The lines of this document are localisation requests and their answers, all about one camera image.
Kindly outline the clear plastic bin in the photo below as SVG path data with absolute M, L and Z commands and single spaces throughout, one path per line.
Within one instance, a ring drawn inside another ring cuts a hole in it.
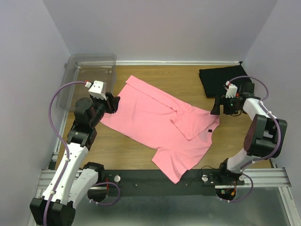
M 102 81 L 106 83 L 106 91 L 112 93 L 116 82 L 115 54 L 74 54 L 65 66 L 62 85 L 73 81 Z M 75 102 L 89 97 L 87 89 L 81 84 L 75 84 L 62 89 L 57 97 L 57 108 L 73 112 Z

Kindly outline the pink t shirt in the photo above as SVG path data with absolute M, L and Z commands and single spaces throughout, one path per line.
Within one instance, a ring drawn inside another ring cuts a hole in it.
M 118 110 L 105 126 L 156 150 L 152 162 L 174 183 L 196 166 L 212 145 L 216 115 L 130 76 L 119 93 Z

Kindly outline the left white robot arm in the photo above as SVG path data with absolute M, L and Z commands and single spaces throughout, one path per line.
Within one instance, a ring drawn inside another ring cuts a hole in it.
M 77 178 L 79 167 L 96 138 L 96 126 L 103 116 L 118 110 L 120 97 L 107 92 L 104 99 L 93 96 L 76 101 L 74 122 L 68 133 L 64 158 L 50 184 L 39 198 L 33 198 L 30 210 L 40 226 L 72 225 L 76 207 L 92 186 L 107 185 L 104 166 L 90 162 Z

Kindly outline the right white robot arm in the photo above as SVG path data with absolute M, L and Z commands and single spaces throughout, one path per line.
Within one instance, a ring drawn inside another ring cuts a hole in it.
M 215 175 L 219 184 L 238 181 L 249 165 L 279 156 L 287 129 L 287 122 L 269 111 L 263 99 L 255 96 L 254 83 L 238 88 L 227 81 L 225 95 L 216 96 L 211 115 L 233 115 L 239 112 L 251 119 L 243 148 L 233 157 L 225 159 Z

